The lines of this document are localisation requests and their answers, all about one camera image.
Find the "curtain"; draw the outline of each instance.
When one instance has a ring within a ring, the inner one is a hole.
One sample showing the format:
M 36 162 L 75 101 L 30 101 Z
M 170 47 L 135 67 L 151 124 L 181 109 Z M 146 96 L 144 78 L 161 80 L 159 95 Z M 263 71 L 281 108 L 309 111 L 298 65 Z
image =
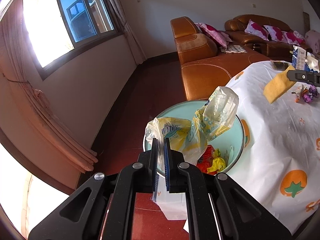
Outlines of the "curtain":
M 0 70 L 9 83 L 12 97 L 21 115 L 39 136 L 58 149 L 76 169 L 92 171 L 97 153 L 81 146 L 71 132 L 50 110 L 45 95 L 26 80 L 25 69 L 35 68 L 25 60 L 24 37 L 28 35 L 23 19 L 23 1 L 14 0 L 0 22 Z
M 110 0 L 111 5 L 116 13 L 116 15 L 118 16 L 118 18 L 121 21 L 121 24 L 124 28 L 124 35 L 127 38 L 127 41 L 129 43 L 129 47 L 130 50 L 132 52 L 133 58 L 136 62 L 136 64 L 141 64 L 142 62 L 144 62 L 147 58 L 146 55 L 144 54 L 140 43 L 138 42 L 137 37 L 135 36 L 135 34 L 133 33 L 130 25 L 128 24 L 121 2 L 120 0 Z

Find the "red tile floor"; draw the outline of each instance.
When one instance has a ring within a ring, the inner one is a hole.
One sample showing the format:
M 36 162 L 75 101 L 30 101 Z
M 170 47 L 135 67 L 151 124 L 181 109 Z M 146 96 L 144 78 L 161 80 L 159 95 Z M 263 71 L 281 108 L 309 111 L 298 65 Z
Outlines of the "red tile floor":
M 176 54 L 153 58 L 134 71 L 106 117 L 92 149 L 99 162 L 92 172 L 114 174 L 135 162 L 143 152 L 147 123 L 168 107 L 185 101 Z M 138 193 L 132 240 L 189 239 L 184 220 L 169 221 L 152 202 L 151 194 Z

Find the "metal screw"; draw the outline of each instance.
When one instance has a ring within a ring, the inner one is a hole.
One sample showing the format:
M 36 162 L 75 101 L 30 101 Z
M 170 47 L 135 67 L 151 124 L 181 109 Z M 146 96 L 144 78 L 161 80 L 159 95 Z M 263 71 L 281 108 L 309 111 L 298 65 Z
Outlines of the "metal screw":
M 132 164 L 132 167 L 134 168 L 134 169 L 141 169 L 142 167 L 143 167 L 143 164 L 142 163 L 134 163 L 134 164 Z
M 226 180 L 228 178 L 227 174 L 225 173 L 218 173 L 218 179 Z
M 104 178 L 104 174 L 102 172 L 98 172 L 94 175 L 94 179 L 100 180 Z
M 187 169 L 187 168 L 190 167 L 190 165 L 189 165 L 189 163 L 180 163 L 179 167 L 182 168 L 182 169 Z

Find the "yellow sponge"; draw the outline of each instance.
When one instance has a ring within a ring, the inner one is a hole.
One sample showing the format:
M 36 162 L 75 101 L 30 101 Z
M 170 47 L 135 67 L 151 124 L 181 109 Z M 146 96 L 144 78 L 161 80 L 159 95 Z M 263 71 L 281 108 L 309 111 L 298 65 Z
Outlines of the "yellow sponge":
M 263 94 L 270 104 L 276 101 L 296 83 L 287 78 L 288 70 L 295 70 L 295 68 L 290 65 L 285 71 L 277 74 L 273 80 L 266 84 Z

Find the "brown leather sofa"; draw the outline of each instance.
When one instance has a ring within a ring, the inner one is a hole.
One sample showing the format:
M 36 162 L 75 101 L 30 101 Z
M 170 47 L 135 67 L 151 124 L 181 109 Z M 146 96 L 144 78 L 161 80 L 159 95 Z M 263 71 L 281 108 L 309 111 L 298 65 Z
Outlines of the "brown leather sofa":
M 265 41 L 258 36 L 244 32 L 250 19 L 260 26 L 270 25 L 278 27 L 282 31 L 293 31 L 286 23 L 280 20 L 261 15 L 245 14 L 237 16 L 232 20 L 228 20 L 224 24 L 226 33 L 231 37 L 232 40 L 237 41 L 249 48 L 252 48 L 253 44 L 258 44 L 262 54 L 273 60 L 285 60 L 291 62 L 292 54 L 290 51 L 293 50 L 293 45 L 278 41 Z M 306 44 L 302 44 L 301 47 L 308 52 L 312 52 L 312 49 Z
M 225 86 L 251 63 L 270 60 L 249 47 L 244 47 L 247 53 L 222 53 L 188 17 L 170 22 L 187 100 L 207 99 L 218 86 Z

